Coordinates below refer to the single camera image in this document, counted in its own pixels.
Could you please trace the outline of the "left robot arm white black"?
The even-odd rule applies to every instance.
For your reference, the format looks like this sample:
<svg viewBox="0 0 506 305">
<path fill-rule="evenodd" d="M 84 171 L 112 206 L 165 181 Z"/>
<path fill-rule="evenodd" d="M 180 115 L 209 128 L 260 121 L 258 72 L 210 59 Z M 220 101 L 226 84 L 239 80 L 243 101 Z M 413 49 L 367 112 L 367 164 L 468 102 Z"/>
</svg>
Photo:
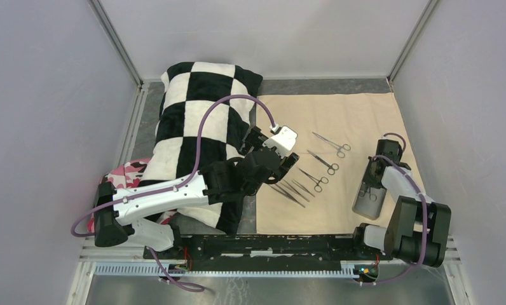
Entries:
<svg viewBox="0 0 506 305">
<path fill-rule="evenodd" d="M 179 229 L 151 222 L 148 216 L 184 207 L 242 201 L 265 184 L 276 184 L 298 161 L 292 152 L 297 133 L 288 126 L 265 137 L 258 127 L 246 135 L 244 157 L 216 161 L 192 176 L 150 186 L 116 189 L 99 184 L 93 211 L 94 244 L 114 247 L 130 241 L 161 252 L 168 259 L 182 254 Z"/>
</svg>

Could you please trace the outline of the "black white checkered blanket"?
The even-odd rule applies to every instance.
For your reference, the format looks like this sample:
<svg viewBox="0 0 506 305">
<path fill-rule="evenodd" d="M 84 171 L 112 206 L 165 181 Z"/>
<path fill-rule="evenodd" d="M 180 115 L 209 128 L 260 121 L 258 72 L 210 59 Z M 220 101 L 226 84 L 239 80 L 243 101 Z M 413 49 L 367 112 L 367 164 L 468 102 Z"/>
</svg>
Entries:
<svg viewBox="0 0 506 305">
<path fill-rule="evenodd" d="M 167 69 L 156 140 L 140 186 L 191 174 L 202 132 L 200 167 L 240 156 L 263 77 L 239 65 L 181 62 Z"/>
</svg>

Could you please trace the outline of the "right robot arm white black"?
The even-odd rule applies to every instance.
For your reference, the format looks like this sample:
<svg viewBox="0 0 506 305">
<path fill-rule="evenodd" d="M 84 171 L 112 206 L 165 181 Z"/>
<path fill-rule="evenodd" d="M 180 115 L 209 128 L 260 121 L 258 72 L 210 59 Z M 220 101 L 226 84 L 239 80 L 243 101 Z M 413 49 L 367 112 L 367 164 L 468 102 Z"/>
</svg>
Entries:
<svg viewBox="0 0 506 305">
<path fill-rule="evenodd" d="M 451 209 L 420 189 L 411 167 L 401 160 L 405 146 L 383 137 L 368 158 L 353 212 L 376 220 L 387 195 L 395 206 L 387 226 L 356 227 L 350 249 L 358 259 L 369 258 L 377 249 L 410 264 L 437 268 L 445 258 Z"/>
</svg>

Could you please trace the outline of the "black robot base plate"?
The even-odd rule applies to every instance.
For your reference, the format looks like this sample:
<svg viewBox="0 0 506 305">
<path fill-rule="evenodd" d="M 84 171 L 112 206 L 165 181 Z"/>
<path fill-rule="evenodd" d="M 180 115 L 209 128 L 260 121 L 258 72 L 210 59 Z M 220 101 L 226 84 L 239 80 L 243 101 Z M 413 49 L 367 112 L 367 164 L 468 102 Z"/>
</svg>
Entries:
<svg viewBox="0 0 506 305">
<path fill-rule="evenodd" d="M 190 263 L 192 271 L 339 271 L 341 262 L 389 261 L 380 250 L 350 234 L 182 236 L 158 252 L 160 261 Z"/>
</svg>

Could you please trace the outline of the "steel tweezers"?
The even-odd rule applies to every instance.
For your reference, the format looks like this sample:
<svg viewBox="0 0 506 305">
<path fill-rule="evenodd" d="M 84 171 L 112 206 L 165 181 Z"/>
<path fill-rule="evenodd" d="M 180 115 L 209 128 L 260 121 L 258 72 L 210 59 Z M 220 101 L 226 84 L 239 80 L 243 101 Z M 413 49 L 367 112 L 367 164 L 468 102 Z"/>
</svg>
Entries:
<svg viewBox="0 0 506 305">
<path fill-rule="evenodd" d="M 284 188 L 280 187 L 277 184 L 270 184 L 270 187 L 281 194 L 282 196 L 286 197 L 287 199 L 297 203 L 299 206 L 306 208 L 301 202 L 299 202 L 295 197 L 293 197 L 289 192 L 287 192 Z"/>
<path fill-rule="evenodd" d="M 288 189 L 290 189 L 291 191 L 293 191 L 295 194 L 297 194 L 298 196 L 300 196 L 301 198 L 303 198 L 305 201 L 309 202 L 309 199 L 301 194 L 294 186 L 292 186 L 290 183 L 288 183 L 286 180 L 283 180 L 282 181 L 282 184 L 287 187 Z"/>
<path fill-rule="evenodd" d="M 296 181 L 295 179 L 292 179 L 291 180 L 293 184 L 297 185 L 298 187 L 300 187 L 302 190 L 304 190 L 306 193 L 308 193 L 309 195 L 311 195 L 312 197 L 315 197 L 315 195 L 309 191 L 304 185 L 302 185 L 301 183 L 299 183 L 298 181 Z"/>
</svg>

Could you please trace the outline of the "pink camouflage cloth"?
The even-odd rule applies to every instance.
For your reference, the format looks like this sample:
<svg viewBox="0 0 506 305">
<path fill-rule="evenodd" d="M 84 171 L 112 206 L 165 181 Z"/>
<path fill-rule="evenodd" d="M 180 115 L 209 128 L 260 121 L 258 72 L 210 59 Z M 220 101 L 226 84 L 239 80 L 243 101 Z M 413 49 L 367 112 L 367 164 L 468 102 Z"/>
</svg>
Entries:
<svg viewBox="0 0 506 305">
<path fill-rule="evenodd" d="M 142 158 L 128 161 L 106 174 L 101 182 L 111 182 L 115 188 L 138 187 L 150 160 L 151 158 Z M 176 210 L 171 210 L 162 214 L 156 214 L 155 216 L 159 216 L 153 221 L 162 225 L 168 224 L 176 213 Z M 93 214 L 86 227 L 89 233 L 95 233 Z"/>
</svg>

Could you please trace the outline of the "beige surgical wrap cloth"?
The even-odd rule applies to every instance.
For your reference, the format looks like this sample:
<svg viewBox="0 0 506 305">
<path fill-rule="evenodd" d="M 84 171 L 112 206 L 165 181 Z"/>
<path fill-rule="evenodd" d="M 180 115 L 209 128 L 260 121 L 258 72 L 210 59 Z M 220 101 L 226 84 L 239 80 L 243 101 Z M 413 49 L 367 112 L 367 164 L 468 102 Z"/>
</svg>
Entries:
<svg viewBox="0 0 506 305">
<path fill-rule="evenodd" d="M 256 229 L 259 234 L 338 234 L 352 233 L 367 219 L 353 212 L 352 206 L 365 172 L 368 157 L 376 151 L 384 135 L 393 140 L 408 137 L 399 106 L 391 93 L 352 95 L 265 95 L 262 102 L 279 125 L 286 125 L 297 134 L 293 150 L 299 161 L 284 177 L 309 202 L 279 183 L 306 208 L 263 186 L 256 196 Z M 336 150 L 312 134 L 318 133 L 337 144 L 349 144 L 351 150 L 340 159 Z M 334 175 L 307 150 L 329 163 L 337 163 Z M 316 178 L 327 177 L 321 193 L 301 173 L 303 169 Z M 312 197 L 292 183 L 295 179 L 311 191 Z"/>
</svg>

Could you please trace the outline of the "surgical instruments in tray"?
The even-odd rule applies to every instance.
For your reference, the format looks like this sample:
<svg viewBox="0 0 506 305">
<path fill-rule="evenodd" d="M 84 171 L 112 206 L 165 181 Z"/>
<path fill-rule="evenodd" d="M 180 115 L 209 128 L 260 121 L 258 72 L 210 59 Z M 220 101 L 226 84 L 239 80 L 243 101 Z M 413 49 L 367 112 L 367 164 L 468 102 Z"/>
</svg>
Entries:
<svg viewBox="0 0 506 305">
<path fill-rule="evenodd" d="M 368 197 L 370 201 L 376 201 L 378 198 L 377 195 L 371 191 L 371 187 L 369 187 L 366 184 L 362 184 L 360 186 L 360 189 L 358 191 L 358 197 L 359 198 Z"/>
</svg>

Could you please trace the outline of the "steel forceps scissors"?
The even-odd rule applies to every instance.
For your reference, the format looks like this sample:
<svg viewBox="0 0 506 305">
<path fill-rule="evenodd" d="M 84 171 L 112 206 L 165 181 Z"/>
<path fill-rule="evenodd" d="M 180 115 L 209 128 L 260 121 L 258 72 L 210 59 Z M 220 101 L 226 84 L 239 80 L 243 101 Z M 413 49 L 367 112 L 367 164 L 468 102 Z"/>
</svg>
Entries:
<svg viewBox="0 0 506 305">
<path fill-rule="evenodd" d="M 298 168 L 298 170 L 301 173 L 303 173 L 305 176 L 307 176 L 310 180 L 313 181 L 313 183 L 314 183 L 313 189 L 317 193 L 321 193 L 322 192 L 322 190 L 323 190 L 322 184 L 328 184 L 329 183 L 329 179 L 327 177 L 316 178 L 316 177 L 314 177 L 313 175 L 309 174 L 308 172 L 304 171 L 301 168 Z"/>
<path fill-rule="evenodd" d="M 336 150 L 336 156 L 340 159 L 343 159 L 346 156 L 346 152 L 350 151 L 352 149 L 349 144 L 340 145 L 340 144 L 333 142 L 332 140 L 329 140 L 329 139 L 323 137 L 322 135 L 320 135 L 318 133 L 312 132 L 312 134 L 314 136 L 316 136 L 317 138 L 319 138 L 320 140 L 324 141 L 325 143 L 329 144 L 331 147 L 333 147 Z"/>
<path fill-rule="evenodd" d="M 329 175 L 334 175 L 339 170 L 339 165 L 337 163 L 329 163 L 310 150 L 307 150 L 307 152 L 312 155 L 317 161 L 327 167 L 327 173 Z"/>
</svg>

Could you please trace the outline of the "metal surgical instrument tray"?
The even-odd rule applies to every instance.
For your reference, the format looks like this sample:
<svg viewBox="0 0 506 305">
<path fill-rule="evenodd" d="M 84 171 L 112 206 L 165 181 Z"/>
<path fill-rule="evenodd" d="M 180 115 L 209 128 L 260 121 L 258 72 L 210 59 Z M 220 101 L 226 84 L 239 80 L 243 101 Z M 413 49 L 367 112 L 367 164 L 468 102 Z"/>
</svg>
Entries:
<svg viewBox="0 0 506 305">
<path fill-rule="evenodd" d="M 383 207 L 386 196 L 386 189 L 383 187 L 380 180 L 376 178 L 375 174 L 372 173 L 370 165 L 366 167 L 363 178 L 359 185 L 359 189 L 362 184 L 366 184 L 371 187 L 371 191 L 374 192 L 378 198 L 376 201 L 370 201 L 368 197 L 359 198 L 357 192 L 352 210 L 356 214 L 359 214 L 365 218 L 376 220 L 379 218 L 381 209 Z"/>
</svg>

